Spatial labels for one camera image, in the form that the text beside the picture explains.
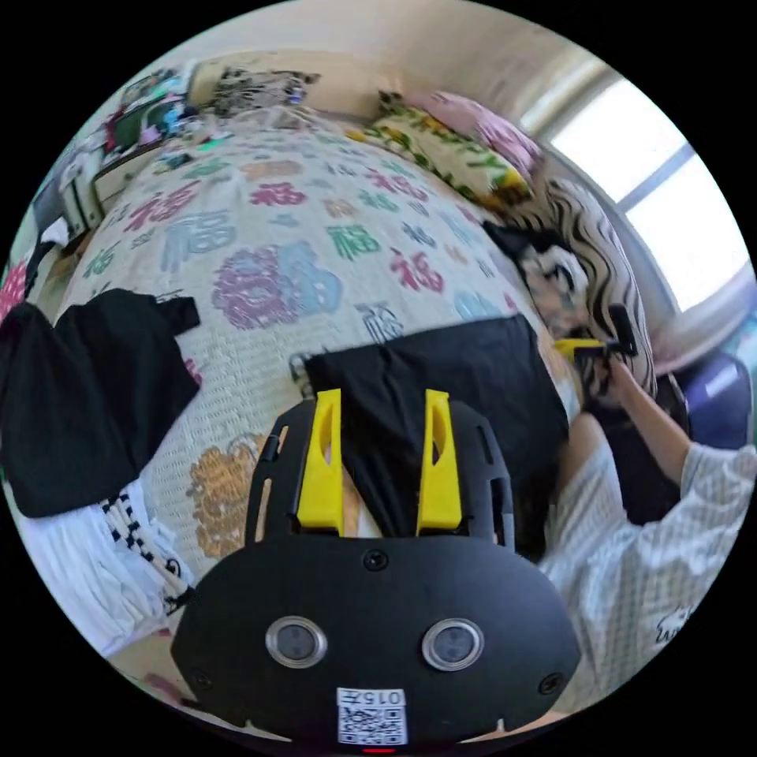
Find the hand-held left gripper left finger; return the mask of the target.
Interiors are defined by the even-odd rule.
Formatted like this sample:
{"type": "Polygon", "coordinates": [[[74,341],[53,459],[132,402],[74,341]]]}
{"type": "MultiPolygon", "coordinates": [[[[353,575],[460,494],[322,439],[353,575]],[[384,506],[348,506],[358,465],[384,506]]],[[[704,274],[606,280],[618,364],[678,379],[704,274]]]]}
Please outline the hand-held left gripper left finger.
{"type": "Polygon", "coordinates": [[[344,535],[341,391],[315,399],[296,518],[305,531],[344,535]]]}

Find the person's right hand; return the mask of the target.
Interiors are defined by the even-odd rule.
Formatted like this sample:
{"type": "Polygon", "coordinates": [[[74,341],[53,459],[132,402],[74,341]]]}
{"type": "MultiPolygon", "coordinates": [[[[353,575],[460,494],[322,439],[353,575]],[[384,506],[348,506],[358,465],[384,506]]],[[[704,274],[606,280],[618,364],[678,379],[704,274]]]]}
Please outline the person's right hand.
{"type": "Polygon", "coordinates": [[[625,363],[616,355],[595,361],[595,368],[609,395],[629,415],[646,394],[625,363]]]}

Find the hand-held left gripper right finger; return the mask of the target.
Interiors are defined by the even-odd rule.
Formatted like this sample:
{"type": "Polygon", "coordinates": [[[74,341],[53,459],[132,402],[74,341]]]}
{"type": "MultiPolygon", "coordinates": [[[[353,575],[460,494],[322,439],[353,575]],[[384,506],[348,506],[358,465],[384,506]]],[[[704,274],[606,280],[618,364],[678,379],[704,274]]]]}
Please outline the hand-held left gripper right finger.
{"type": "Polygon", "coordinates": [[[427,390],[416,534],[454,532],[460,524],[461,495],[449,395],[427,390]]]}

